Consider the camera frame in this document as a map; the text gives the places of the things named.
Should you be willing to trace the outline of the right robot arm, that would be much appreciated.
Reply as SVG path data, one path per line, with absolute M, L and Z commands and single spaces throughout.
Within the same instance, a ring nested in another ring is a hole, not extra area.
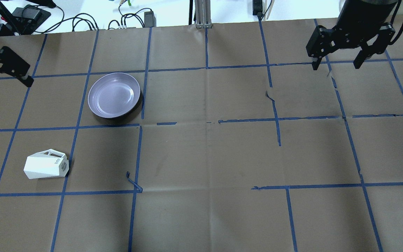
M 316 26 L 307 42 L 312 68 L 317 70 L 325 56 L 340 49 L 360 48 L 353 62 L 356 69 L 374 54 L 382 54 L 403 33 L 403 22 L 399 31 L 393 27 L 400 5 L 400 0 L 346 0 L 336 25 Z

